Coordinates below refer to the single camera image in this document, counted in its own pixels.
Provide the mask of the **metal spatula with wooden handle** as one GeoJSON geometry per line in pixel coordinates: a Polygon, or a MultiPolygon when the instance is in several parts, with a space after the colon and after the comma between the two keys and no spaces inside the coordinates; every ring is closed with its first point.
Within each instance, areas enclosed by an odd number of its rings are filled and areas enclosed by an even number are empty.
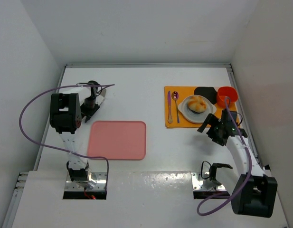
{"type": "Polygon", "coordinates": [[[98,106],[101,106],[101,104],[105,100],[105,95],[106,95],[106,89],[102,89],[96,97],[95,104],[98,106]]]}

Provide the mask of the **round golden bread bun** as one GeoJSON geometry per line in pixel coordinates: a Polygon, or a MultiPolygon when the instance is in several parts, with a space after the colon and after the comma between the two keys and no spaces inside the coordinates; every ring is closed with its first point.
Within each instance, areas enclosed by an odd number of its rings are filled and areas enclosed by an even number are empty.
{"type": "Polygon", "coordinates": [[[188,101],[188,108],[196,113],[203,113],[207,109],[207,103],[200,96],[192,96],[188,101]]]}

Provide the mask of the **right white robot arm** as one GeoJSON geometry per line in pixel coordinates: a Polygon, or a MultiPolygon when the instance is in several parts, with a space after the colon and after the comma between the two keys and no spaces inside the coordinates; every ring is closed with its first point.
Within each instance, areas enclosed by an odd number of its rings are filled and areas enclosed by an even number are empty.
{"type": "Polygon", "coordinates": [[[235,214],[269,218],[274,210],[277,180],[266,175],[258,164],[249,148],[247,133],[237,126],[234,116],[235,113],[226,108],[222,111],[221,118],[208,114],[198,128],[201,133],[207,125],[210,126],[208,137],[228,149],[235,167],[224,163],[211,164],[207,179],[214,184],[223,185],[229,198],[209,212],[197,213],[207,216],[230,203],[235,214]]]}

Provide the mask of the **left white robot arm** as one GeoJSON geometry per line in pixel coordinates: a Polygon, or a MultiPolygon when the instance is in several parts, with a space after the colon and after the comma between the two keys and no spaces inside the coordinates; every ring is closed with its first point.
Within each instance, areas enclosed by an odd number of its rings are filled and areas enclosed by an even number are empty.
{"type": "Polygon", "coordinates": [[[91,171],[87,158],[78,156],[79,145],[76,142],[76,131],[80,128],[82,121],[89,121],[100,108],[96,103],[97,97],[102,89],[96,81],[84,83],[90,88],[90,95],[80,103],[79,93],[70,92],[54,93],[50,100],[49,122],[52,128],[61,137],[65,149],[68,151],[66,168],[72,182],[78,184],[89,184],[91,182],[91,171]]]}

